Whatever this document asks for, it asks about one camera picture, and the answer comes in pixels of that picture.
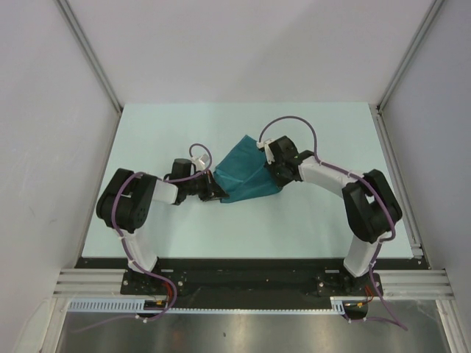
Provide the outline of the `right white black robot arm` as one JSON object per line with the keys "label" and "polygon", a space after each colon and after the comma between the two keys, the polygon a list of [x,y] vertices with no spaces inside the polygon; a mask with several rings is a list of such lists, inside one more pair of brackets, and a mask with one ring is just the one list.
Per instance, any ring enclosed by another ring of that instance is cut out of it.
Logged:
{"label": "right white black robot arm", "polygon": [[343,200],[353,240],[339,285],[348,295],[358,294],[366,286],[365,275],[372,271],[381,244],[395,239],[395,225],[403,217],[384,174],[377,169],[365,174],[348,171],[321,160],[315,151],[299,152],[286,136],[258,141],[257,148],[266,155],[266,168],[279,188],[305,182]]}

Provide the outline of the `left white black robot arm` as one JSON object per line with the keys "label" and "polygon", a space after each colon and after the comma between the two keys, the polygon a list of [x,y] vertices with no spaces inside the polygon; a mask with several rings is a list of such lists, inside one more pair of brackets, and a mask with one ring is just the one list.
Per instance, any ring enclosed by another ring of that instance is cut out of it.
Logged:
{"label": "left white black robot arm", "polygon": [[209,167],[210,158],[204,154],[175,159],[171,172],[162,179],[119,168],[99,197],[96,215],[117,233],[128,267],[139,273],[136,283],[145,293],[158,292],[163,277],[153,270],[158,256],[139,229],[145,224],[154,203],[177,206],[189,196],[197,196],[203,202],[228,198]]}

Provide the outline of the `teal satin napkin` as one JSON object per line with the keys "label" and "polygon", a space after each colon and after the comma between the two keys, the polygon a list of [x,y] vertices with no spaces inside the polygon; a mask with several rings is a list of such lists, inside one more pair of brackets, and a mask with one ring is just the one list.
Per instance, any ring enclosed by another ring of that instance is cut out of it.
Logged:
{"label": "teal satin napkin", "polygon": [[213,172],[216,183],[228,195],[220,202],[229,204],[279,193],[282,188],[265,164],[266,155],[258,150],[256,140],[243,136]]}

